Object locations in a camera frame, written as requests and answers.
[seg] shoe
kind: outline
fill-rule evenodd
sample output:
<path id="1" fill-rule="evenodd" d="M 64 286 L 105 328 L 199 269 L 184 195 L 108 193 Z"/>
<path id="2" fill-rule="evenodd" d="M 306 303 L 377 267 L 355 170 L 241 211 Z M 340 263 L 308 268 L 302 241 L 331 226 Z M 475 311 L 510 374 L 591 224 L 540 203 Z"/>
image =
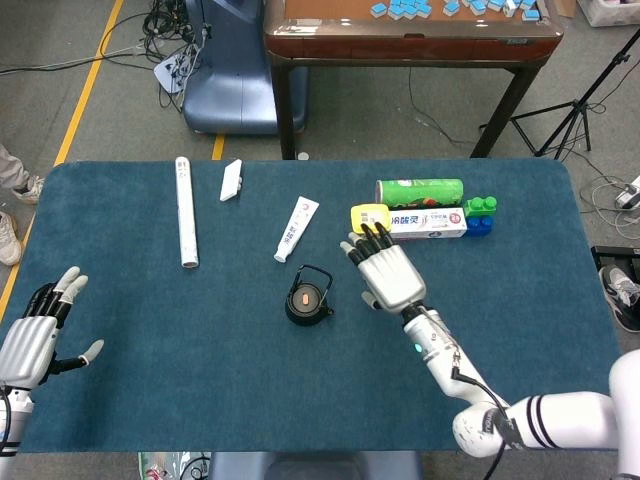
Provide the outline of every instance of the shoe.
<path id="1" fill-rule="evenodd" d="M 16 221 L 4 212 L 0 212 L 0 262 L 7 266 L 15 265 L 22 257 L 22 245 L 16 238 Z"/>
<path id="2" fill-rule="evenodd" d="M 37 175 L 33 175 L 29 177 L 27 181 L 27 190 L 24 193 L 17 192 L 12 190 L 13 194 L 20 200 L 22 203 L 26 203 L 27 205 L 35 205 L 40 201 L 40 193 L 42 192 L 42 187 L 44 186 L 44 178 L 40 178 Z"/>
<path id="3" fill-rule="evenodd" d="M 630 333 L 640 332 L 640 285 L 620 268 L 607 265 L 600 269 L 604 297 L 620 326 Z"/>

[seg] table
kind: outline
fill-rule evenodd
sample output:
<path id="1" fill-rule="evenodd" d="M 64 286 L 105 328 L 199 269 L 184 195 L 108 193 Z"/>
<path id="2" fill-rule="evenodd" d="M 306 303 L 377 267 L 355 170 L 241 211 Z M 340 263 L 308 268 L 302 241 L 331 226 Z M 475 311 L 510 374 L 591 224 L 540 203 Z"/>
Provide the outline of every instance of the table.
<path id="1" fill-rule="evenodd" d="M 88 368 L 53 376 L 23 451 L 454 449 L 446 398 L 401 319 L 360 299 L 338 246 L 378 178 L 461 178 L 501 202 L 487 237 L 407 242 L 437 308 L 505 400 L 606 392 L 618 356 L 565 168 L 546 159 L 245 162 L 218 200 L 224 164 L 193 163 L 200 266 L 180 266 L 173 162 L 58 167 L 47 177 L 0 329 L 33 289 L 77 264 L 89 284 L 60 357 L 104 338 Z M 299 195 L 320 203 L 287 260 L 273 254 Z M 334 315 L 284 312 L 302 263 L 334 282 Z"/>
<path id="2" fill-rule="evenodd" d="M 513 79 L 471 157 L 486 157 L 538 71 L 562 39 L 553 1 L 538 0 L 542 21 L 523 22 L 466 7 L 454 17 L 431 0 L 430 18 L 373 18 L 374 0 L 266 0 L 265 45 L 272 68 L 283 159 L 295 158 L 289 72 L 301 65 L 503 68 Z"/>

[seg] black fingertip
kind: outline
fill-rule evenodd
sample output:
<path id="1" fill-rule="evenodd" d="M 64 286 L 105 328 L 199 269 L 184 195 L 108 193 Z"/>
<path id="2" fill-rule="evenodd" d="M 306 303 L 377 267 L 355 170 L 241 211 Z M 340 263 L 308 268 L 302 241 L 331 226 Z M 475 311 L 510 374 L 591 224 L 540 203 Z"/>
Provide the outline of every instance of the black fingertip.
<path id="1" fill-rule="evenodd" d="M 380 222 L 376 222 L 375 225 L 378 233 L 380 234 L 380 240 L 385 244 L 385 247 L 392 247 L 394 243 L 393 238 L 391 238 L 391 235 L 389 234 L 389 231 L 384 228 L 384 225 L 382 225 Z"/>
<path id="2" fill-rule="evenodd" d="M 44 315 L 44 312 L 47 310 L 47 307 L 49 306 L 49 302 L 51 301 L 51 297 L 53 296 L 53 289 L 55 288 L 56 284 L 49 283 L 48 285 L 49 287 L 44 291 L 44 294 L 42 295 L 40 302 L 38 302 L 38 305 L 36 306 L 36 311 L 34 313 L 35 316 Z"/>
<path id="3" fill-rule="evenodd" d="M 46 283 L 36 290 L 31 296 L 22 317 L 33 317 L 35 315 L 39 315 L 38 310 L 46 305 L 46 301 L 48 300 L 46 298 L 47 292 L 51 292 L 53 287 L 55 287 L 55 283 Z"/>
<path id="4" fill-rule="evenodd" d="M 356 248 L 360 251 L 365 259 L 376 253 L 368 240 L 358 240 L 358 242 L 356 243 Z"/>
<path id="5" fill-rule="evenodd" d="M 42 314 L 46 315 L 47 317 L 52 316 L 54 314 L 54 312 L 56 311 L 56 307 L 58 306 L 58 302 L 60 301 L 60 297 L 62 297 L 62 292 L 54 291 L 53 294 L 51 295 L 51 299 L 47 303 L 47 307 L 45 308 L 45 310 L 44 310 L 44 312 Z"/>
<path id="6" fill-rule="evenodd" d="M 22 318 L 33 316 L 33 313 L 36 311 L 36 307 L 38 306 L 38 303 L 40 302 L 40 299 L 42 298 L 42 295 L 44 294 L 47 288 L 49 288 L 48 283 L 40 287 L 35 292 L 33 292 L 33 295 L 31 295 L 31 298 L 29 299 L 29 303 L 27 304 L 27 308 L 24 310 L 24 313 L 22 314 Z"/>
<path id="7" fill-rule="evenodd" d="M 61 329 L 64 327 L 64 321 L 67 319 L 67 315 L 71 311 L 71 304 L 66 302 L 58 302 L 56 305 L 55 311 L 53 312 L 53 316 L 56 317 L 57 323 L 56 327 Z"/>
<path id="8" fill-rule="evenodd" d="M 351 259 L 355 266 L 358 266 L 360 262 L 364 260 L 364 255 L 357 248 L 352 249 L 347 256 Z"/>
<path id="9" fill-rule="evenodd" d="M 367 236 L 367 240 L 369 240 L 369 243 L 371 243 L 371 246 L 373 247 L 374 252 L 378 253 L 380 250 L 382 250 L 384 247 L 380 243 L 380 240 L 378 240 L 378 237 L 376 237 L 375 234 L 373 233 L 373 230 L 369 228 L 369 225 L 367 225 L 366 223 L 363 223 L 361 227 L 362 227 L 362 231 Z"/>

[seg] wooden table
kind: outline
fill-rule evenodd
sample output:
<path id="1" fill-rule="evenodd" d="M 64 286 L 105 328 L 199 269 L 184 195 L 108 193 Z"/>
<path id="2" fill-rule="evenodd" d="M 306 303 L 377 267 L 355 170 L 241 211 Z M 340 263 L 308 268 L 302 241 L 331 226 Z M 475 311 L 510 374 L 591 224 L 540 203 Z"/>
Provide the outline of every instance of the wooden table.
<path id="1" fill-rule="evenodd" d="M 444 0 L 430 0 L 428 19 L 373 18 L 374 0 L 266 0 L 265 45 L 283 159 L 294 159 L 289 73 L 302 65 L 503 68 L 513 79 L 472 157 L 491 152 L 538 71 L 562 39 L 552 0 L 538 0 L 540 22 L 487 10 L 476 17 L 461 5 L 453 17 Z"/>

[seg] green toy block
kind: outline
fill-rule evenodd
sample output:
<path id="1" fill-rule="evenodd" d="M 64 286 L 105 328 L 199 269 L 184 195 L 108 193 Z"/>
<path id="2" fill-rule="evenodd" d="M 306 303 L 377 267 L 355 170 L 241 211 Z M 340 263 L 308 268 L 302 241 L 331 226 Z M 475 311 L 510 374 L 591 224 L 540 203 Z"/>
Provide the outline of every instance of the green toy block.
<path id="1" fill-rule="evenodd" d="M 464 204 L 465 217 L 481 217 L 482 215 L 493 215 L 496 213 L 498 200 L 496 197 L 474 197 Z"/>

